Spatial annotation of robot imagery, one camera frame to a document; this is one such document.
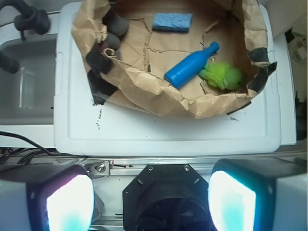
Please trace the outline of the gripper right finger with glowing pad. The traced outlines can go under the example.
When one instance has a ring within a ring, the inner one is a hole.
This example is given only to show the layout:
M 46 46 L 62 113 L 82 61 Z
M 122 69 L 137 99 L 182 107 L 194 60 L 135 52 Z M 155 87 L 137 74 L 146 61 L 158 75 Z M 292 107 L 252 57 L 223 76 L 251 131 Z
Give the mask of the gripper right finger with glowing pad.
M 220 159 L 210 176 L 208 204 L 218 231 L 306 231 L 307 161 Z

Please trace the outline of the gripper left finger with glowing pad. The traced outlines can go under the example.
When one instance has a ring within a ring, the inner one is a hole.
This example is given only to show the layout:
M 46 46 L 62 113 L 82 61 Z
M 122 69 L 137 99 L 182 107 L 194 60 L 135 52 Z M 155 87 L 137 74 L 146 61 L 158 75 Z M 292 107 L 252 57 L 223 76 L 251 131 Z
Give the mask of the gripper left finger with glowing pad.
M 81 165 L 2 165 L 2 231 L 87 231 L 94 187 Z

